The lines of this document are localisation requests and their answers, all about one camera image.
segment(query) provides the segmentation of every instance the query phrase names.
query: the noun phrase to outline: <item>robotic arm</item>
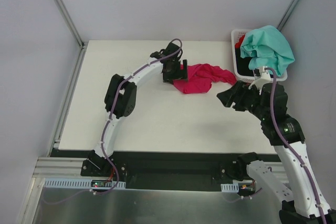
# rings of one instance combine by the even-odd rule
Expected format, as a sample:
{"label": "robotic arm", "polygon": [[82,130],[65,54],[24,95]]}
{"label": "robotic arm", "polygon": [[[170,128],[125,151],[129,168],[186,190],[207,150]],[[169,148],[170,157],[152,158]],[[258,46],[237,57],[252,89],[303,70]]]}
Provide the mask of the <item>robotic arm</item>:
{"label": "robotic arm", "polygon": [[287,114],[288,96],[284,87],[271,82],[267,68],[257,71],[252,83],[238,81],[217,97],[225,107],[249,111],[260,119],[261,129],[274,146],[286,170],[292,192],[284,186],[255,153],[242,155],[230,176],[241,180],[248,175],[262,188],[272,192],[281,210],[282,223],[336,223],[332,210],[322,195],[309,163],[304,135],[297,120]]}
{"label": "robotic arm", "polygon": [[[83,167],[91,164],[92,170],[87,170],[87,174],[106,176],[111,173],[109,157],[121,123],[134,110],[138,87],[160,73],[163,73],[163,82],[187,80],[187,61],[183,60],[182,68],[180,62],[182,42],[178,40],[179,47],[173,43],[175,40],[166,49],[152,53],[147,63],[135,72],[112,77],[104,100],[107,121],[101,141],[83,162]],[[310,166],[300,124],[287,114],[288,96],[284,87],[276,84],[276,76],[271,83],[266,70],[265,67],[255,70],[256,80],[252,84],[238,81],[217,97],[225,107],[234,103],[236,111],[247,110],[260,119],[261,129],[280,157],[292,191],[268,170],[256,153],[240,156],[226,173],[236,180],[251,177],[271,192],[280,204],[279,217],[283,224],[336,223],[336,211],[323,197]]]}

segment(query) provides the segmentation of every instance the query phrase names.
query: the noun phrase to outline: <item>pink cloth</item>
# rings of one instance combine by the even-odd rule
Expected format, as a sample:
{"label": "pink cloth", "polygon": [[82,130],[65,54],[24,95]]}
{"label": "pink cloth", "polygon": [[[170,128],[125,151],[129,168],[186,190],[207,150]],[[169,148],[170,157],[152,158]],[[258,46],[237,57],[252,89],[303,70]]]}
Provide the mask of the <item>pink cloth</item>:
{"label": "pink cloth", "polygon": [[227,82],[234,85],[236,77],[228,70],[209,64],[196,64],[188,66],[188,82],[175,80],[174,86],[184,94],[206,93],[210,90],[212,82]]}

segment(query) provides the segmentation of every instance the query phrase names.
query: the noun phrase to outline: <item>laundry basket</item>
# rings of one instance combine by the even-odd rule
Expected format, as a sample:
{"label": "laundry basket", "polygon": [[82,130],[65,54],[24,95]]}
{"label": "laundry basket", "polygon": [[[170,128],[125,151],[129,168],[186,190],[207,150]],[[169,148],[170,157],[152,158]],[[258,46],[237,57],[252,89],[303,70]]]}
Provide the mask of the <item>laundry basket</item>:
{"label": "laundry basket", "polygon": [[[254,77],[253,76],[242,76],[238,73],[237,70],[237,62],[236,62],[236,52],[235,52],[235,43],[239,41],[239,39],[245,35],[245,33],[251,31],[251,29],[235,29],[231,32],[231,43],[232,43],[232,54],[233,54],[233,64],[234,64],[234,71],[235,75],[238,80],[245,81],[245,82],[253,82]],[[283,75],[279,78],[277,78],[277,81],[285,81],[287,79],[287,70],[283,73]]]}

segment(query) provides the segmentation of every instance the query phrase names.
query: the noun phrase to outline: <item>stainless steel panel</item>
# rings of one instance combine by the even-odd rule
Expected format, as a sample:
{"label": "stainless steel panel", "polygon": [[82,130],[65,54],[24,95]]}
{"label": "stainless steel panel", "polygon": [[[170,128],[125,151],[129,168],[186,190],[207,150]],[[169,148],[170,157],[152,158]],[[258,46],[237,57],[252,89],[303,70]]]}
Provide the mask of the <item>stainless steel panel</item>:
{"label": "stainless steel panel", "polygon": [[[46,201],[59,201],[77,189],[46,189]],[[84,192],[58,205],[39,202],[35,224],[262,224],[280,223],[265,191],[252,200],[228,203],[236,194],[190,191],[115,190],[104,196]]]}

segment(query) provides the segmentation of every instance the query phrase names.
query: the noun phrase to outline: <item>white robotic arm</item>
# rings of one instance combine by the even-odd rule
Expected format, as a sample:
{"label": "white robotic arm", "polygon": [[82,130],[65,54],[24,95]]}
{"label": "white robotic arm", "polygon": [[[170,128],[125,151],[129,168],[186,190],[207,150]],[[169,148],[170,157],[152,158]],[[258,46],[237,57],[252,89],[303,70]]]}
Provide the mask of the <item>white robotic arm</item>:
{"label": "white robotic arm", "polygon": [[336,223],[336,211],[323,197],[310,166],[300,124],[287,114],[288,96],[283,86],[276,84],[276,76],[270,83],[267,70],[275,74],[274,70],[261,67],[255,71],[252,84],[238,81],[217,97],[225,107],[234,103],[235,110],[248,110],[261,120],[261,128],[282,161],[292,192],[255,153],[242,155],[236,168],[276,196],[282,207],[282,223]]}
{"label": "white robotic arm", "polygon": [[[153,61],[153,58],[149,58],[147,63],[148,67],[140,71],[136,76],[133,76],[132,73],[125,74],[123,77],[124,79],[130,78],[130,82],[133,82],[137,88],[141,87],[144,83],[146,83],[148,80],[150,80],[154,75],[161,74],[163,70],[163,63],[160,61],[157,61],[155,63],[150,63]],[[125,120],[125,116],[121,116],[117,118],[115,114],[112,114],[110,116],[110,113],[107,112],[106,120],[110,121],[108,124],[105,134],[103,136],[103,146],[108,156],[111,156],[113,154],[113,148],[115,139],[118,135],[118,131],[120,128],[121,123]],[[97,146],[94,148],[94,151],[97,155],[104,157],[104,154],[102,152],[101,148],[101,142],[97,144]]]}

